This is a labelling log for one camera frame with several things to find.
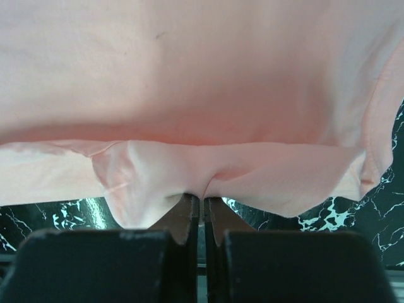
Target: pink fabric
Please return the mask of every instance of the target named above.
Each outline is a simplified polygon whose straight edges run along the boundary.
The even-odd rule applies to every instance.
[[[183,192],[295,216],[392,161],[403,0],[3,0],[0,205]]]

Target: wrinkled fabric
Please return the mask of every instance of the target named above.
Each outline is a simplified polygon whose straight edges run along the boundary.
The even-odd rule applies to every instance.
[[[392,162],[402,0],[3,0],[0,205],[182,193],[292,217]]]

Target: marble veining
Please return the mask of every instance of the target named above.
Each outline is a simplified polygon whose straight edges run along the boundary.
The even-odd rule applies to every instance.
[[[283,218],[223,200],[258,230],[353,230],[374,246],[385,266],[404,266],[404,105],[392,134],[394,162],[380,184],[359,202],[332,197],[295,218]],[[103,198],[0,207],[0,254],[14,253],[38,229],[119,229]]]

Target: white vein pattern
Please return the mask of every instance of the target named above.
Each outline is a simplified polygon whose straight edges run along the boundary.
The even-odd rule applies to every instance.
[[[11,219],[11,221],[14,222],[15,226],[18,228],[21,235],[23,237],[26,237],[29,233],[32,232],[32,229],[24,221],[21,221],[20,219],[15,217],[15,214],[14,214],[12,208],[9,208],[9,209],[10,209],[11,215],[9,213],[7,213],[6,216],[9,217]]]
[[[237,201],[230,198],[222,198],[223,202],[227,204],[236,214],[239,214],[239,209],[237,208]]]
[[[393,154],[398,157],[398,138],[402,135],[404,130],[404,103],[401,105],[394,132],[392,135]],[[366,209],[366,214],[369,217],[369,223],[374,223],[379,227],[379,231],[374,234],[372,243],[381,253],[381,260],[383,261],[386,253],[392,247],[400,246],[401,251],[404,249],[404,220],[399,220],[393,224],[393,214],[397,212],[404,214],[404,188],[400,188],[403,192],[391,191],[391,183],[394,181],[396,175],[393,171],[394,163],[386,173],[382,176],[380,184],[373,189],[362,201],[351,201],[349,206],[343,211],[339,210],[339,205],[342,201],[337,201],[339,198],[328,198],[324,204],[316,208],[314,211],[298,217],[301,225],[301,231],[322,231],[329,230],[335,231],[340,229],[351,229],[357,223],[359,213],[361,210]],[[390,194],[386,201],[380,201],[380,194]],[[318,215],[313,217],[313,213],[318,212]],[[404,261],[396,263],[397,266],[404,266]]]
[[[46,220],[46,219],[47,219],[47,217],[46,217],[46,211],[42,210],[42,209],[39,207],[38,204],[35,204],[35,207],[36,207],[36,208],[38,209],[38,211],[42,214],[42,218],[43,218],[44,220]]]
[[[85,219],[76,215],[77,213],[81,214],[80,203],[83,200],[61,203],[60,213],[52,214],[54,228],[58,230],[73,230],[82,225],[89,227],[89,225],[85,225]]]
[[[17,251],[14,246],[12,246],[7,239],[0,233],[0,244],[3,251]]]

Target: black marble surface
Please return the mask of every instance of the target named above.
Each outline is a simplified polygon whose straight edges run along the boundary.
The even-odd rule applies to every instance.
[[[227,204],[259,230],[355,230],[373,243],[383,265],[404,269],[404,106],[393,129],[394,162],[362,201],[329,198],[296,218],[234,200]],[[0,254],[13,254],[33,230],[119,229],[103,198],[0,207]]]

